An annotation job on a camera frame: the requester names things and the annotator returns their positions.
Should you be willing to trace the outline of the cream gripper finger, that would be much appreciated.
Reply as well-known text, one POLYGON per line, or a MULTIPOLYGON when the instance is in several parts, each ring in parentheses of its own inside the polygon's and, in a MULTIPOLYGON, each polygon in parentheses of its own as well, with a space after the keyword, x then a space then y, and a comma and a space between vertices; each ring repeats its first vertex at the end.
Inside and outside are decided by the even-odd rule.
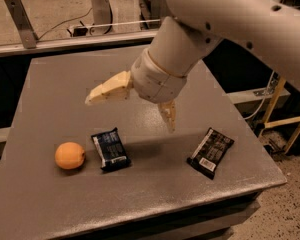
POLYGON ((93 88, 87 95, 85 104, 94 105, 103 101, 127 99, 132 88, 131 72, 122 71, 93 88))
POLYGON ((160 103, 158 109, 170 133, 175 131, 176 107, 175 101, 160 103))

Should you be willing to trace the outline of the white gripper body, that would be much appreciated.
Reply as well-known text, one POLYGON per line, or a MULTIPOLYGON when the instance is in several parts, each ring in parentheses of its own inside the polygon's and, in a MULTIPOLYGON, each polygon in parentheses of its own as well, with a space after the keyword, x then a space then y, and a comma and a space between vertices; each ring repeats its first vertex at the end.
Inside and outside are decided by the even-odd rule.
POLYGON ((179 72, 176 66, 165 70, 158 66, 145 48, 131 67, 133 87, 138 95, 159 104, 175 99, 187 83, 188 70, 179 72))

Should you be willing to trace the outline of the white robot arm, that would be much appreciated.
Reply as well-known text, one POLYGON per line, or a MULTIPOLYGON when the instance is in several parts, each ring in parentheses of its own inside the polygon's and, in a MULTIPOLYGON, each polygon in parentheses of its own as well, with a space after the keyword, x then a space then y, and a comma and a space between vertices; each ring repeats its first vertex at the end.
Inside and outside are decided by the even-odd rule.
POLYGON ((166 0, 167 16, 128 71, 92 89, 88 105, 131 90, 175 127, 174 99, 196 63, 224 39, 249 51, 300 91, 300 11, 273 0, 166 0))

